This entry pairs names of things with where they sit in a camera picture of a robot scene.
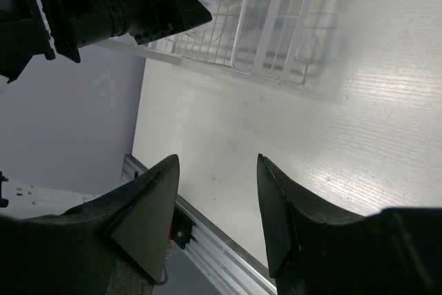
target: white surface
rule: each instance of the white surface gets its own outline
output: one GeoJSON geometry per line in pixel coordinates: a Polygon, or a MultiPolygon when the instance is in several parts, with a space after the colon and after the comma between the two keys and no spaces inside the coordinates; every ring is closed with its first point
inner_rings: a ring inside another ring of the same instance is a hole
{"type": "Polygon", "coordinates": [[[87,195],[71,191],[33,186],[16,180],[3,182],[1,197],[9,201],[0,214],[18,219],[34,218],[46,214],[62,214],[99,195],[87,195]]]}
{"type": "Polygon", "coordinates": [[[264,264],[258,153],[358,213],[440,206],[441,4],[315,0],[301,88],[148,60],[133,155],[177,153],[180,195],[264,264]]]}

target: white wire shelf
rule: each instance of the white wire shelf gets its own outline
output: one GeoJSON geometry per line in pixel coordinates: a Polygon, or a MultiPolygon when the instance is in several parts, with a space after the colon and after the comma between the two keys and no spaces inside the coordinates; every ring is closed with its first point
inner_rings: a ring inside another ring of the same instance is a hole
{"type": "MultiPolygon", "coordinates": [[[[298,56],[311,0],[200,0],[212,13],[204,26],[140,46],[241,73],[304,84],[298,56]]],[[[118,41],[132,44],[130,37],[118,41]]]]}

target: black mount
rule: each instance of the black mount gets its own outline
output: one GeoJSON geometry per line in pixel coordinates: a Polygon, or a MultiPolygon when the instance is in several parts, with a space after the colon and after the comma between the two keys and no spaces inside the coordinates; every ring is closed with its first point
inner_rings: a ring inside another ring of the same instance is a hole
{"type": "MultiPolygon", "coordinates": [[[[198,0],[41,0],[57,52],[79,63],[78,48],[129,32],[138,44],[211,20],[198,0]]],[[[0,0],[0,75],[12,82],[33,55],[55,58],[37,0],[0,0]]]]}
{"type": "Polygon", "coordinates": [[[179,207],[175,206],[173,212],[171,239],[181,249],[186,249],[187,243],[191,241],[193,222],[179,207]]]}

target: gray wall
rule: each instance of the gray wall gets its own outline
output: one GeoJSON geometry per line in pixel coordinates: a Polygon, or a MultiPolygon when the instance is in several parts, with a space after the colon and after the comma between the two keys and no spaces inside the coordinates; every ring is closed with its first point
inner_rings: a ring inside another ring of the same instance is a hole
{"type": "Polygon", "coordinates": [[[144,59],[89,46],[81,63],[34,57],[0,96],[0,170],[43,187],[103,193],[132,150],[144,59]]]}

